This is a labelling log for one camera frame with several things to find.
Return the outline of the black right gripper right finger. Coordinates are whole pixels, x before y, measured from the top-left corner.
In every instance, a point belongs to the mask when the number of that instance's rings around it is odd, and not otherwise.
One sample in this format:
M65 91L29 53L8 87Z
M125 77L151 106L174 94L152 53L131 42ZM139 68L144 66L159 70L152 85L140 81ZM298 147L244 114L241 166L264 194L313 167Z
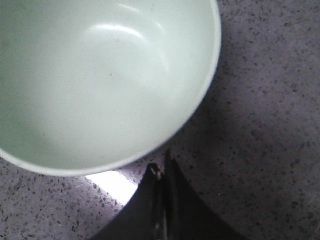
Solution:
M169 240L245 240L197 195L168 149L164 157L164 201Z

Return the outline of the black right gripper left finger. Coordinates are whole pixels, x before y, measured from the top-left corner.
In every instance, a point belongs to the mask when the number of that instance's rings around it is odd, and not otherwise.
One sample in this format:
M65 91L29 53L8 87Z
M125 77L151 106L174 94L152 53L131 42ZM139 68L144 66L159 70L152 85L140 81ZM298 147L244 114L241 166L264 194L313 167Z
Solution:
M155 163L147 165L137 190L92 240L163 240L164 191L162 172Z

